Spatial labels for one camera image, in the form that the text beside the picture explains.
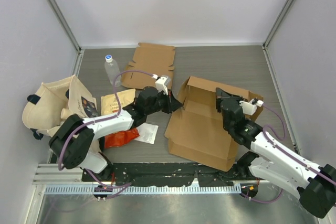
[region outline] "flattened cardboard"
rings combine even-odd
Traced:
[[[169,139],[171,154],[196,161],[209,167],[228,171],[235,162],[238,144],[223,129],[223,119],[216,110],[216,88],[241,95],[247,101],[264,100],[258,94],[226,84],[189,77],[177,95],[183,109],[177,110],[167,126],[165,137]],[[262,112],[258,108],[251,120]]]
[[[173,80],[175,47],[151,43],[139,43],[136,48],[133,61],[130,61],[125,70],[142,70],[154,73],[158,76],[169,76]],[[167,87],[172,88],[171,81]],[[143,89],[147,86],[155,86],[155,80],[150,76],[129,72],[122,75],[121,84],[127,88]]]

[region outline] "cable connector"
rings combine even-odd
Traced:
[[[256,103],[256,105],[258,107],[261,107],[263,104],[264,104],[264,101],[262,101],[262,100],[258,100],[257,103]]]

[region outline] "metal floor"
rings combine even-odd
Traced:
[[[120,69],[132,61],[135,48],[90,49],[84,51],[79,79],[97,98],[112,93],[112,86],[104,69],[105,55],[113,55]],[[282,114],[280,103],[261,46],[216,46],[216,47],[177,47],[174,60],[173,93],[177,94],[182,83],[189,76],[196,76],[228,85],[248,89],[265,98],[265,104]],[[155,113],[148,117],[149,123],[159,126],[154,145],[132,141],[120,148],[110,148],[104,154],[112,162],[185,162],[186,159],[168,153],[164,132],[170,115]],[[257,120],[260,125],[271,124],[282,134],[280,120],[264,110]],[[284,144],[293,149],[290,137]],[[239,149],[237,158],[245,152]]]
[[[257,198],[262,200],[279,193],[269,183],[259,188]],[[267,205],[238,194],[124,195],[87,203],[92,199],[90,195],[46,195],[37,224],[318,224],[288,193]]]

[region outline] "brown paper bag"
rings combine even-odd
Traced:
[[[128,89],[117,93],[121,103],[121,107],[124,107],[134,101],[135,89]],[[116,95],[109,94],[100,98],[101,101],[101,115],[108,115],[118,111],[118,103]]]

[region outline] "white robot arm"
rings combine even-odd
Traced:
[[[245,102],[239,96],[216,89],[216,108],[223,116],[223,128],[240,145],[253,152],[237,162],[238,170],[265,179],[299,199],[302,206],[324,218],[336,202],[336,169],[301,157],[275,140],[257,123],[245,118],[263,102]]]

